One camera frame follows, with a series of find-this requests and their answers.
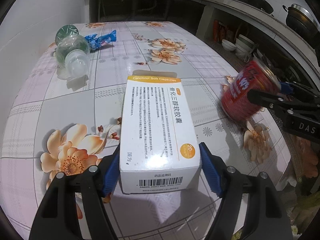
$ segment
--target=candy wrapper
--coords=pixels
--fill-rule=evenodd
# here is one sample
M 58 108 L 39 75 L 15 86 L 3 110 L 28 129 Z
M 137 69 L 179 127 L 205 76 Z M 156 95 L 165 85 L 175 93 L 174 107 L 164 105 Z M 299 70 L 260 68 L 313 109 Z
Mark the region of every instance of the candy wrapper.
M 113 30 L 111 33 L 96 38 L 97 34 L 91 34 L 84 38 L 89 42 L 91 50 L 97 50 L 104 44 L 117 40 L 117 32 Z

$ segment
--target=orange label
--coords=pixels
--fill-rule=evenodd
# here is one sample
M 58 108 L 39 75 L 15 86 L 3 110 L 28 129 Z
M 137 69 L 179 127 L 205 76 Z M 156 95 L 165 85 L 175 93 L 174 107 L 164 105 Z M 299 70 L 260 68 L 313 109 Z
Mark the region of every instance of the orange label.
M 129 76 L 128 80 L 145 83 L 180 83 L 180 78 L 154 77 L 154 76 Z
M 195 156 L 196 150 L 191 144 L 185 143 L 180 147 L 180 153 L 183 157 L 191 159 L 193 156 Z

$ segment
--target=white cardboard box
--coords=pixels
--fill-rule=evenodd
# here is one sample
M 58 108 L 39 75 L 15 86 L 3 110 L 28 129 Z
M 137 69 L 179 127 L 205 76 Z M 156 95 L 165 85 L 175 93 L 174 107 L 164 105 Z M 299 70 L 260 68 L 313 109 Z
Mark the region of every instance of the white cardboard box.
M 128 77 L 120 144 L 124 193 L 193 187 L 201 171 L 200 150 L 179 78 Z

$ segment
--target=red can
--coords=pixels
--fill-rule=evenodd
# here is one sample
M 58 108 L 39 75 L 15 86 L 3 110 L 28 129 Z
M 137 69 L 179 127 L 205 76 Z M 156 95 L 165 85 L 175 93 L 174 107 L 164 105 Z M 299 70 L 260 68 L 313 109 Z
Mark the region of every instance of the red can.
M 274 95 L 281 89 L 276 76 L 259 59 L 254 59 L 245 65 L 222 96 L 222 109 L 234 121 L 245 121 L 260 110 L 261 106 L 252 104 L 247 99 L 250 89 Z

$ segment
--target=barcode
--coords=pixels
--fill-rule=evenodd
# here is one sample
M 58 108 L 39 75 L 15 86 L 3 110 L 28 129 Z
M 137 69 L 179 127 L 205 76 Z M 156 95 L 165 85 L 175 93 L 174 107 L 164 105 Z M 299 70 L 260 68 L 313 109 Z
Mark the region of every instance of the barcode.
M 179 184 L 182 182 L 183 177 L 167 178 L 167 179 L 140 179 L 140 187 L 151 186 L 168 186 L 173 184 Z

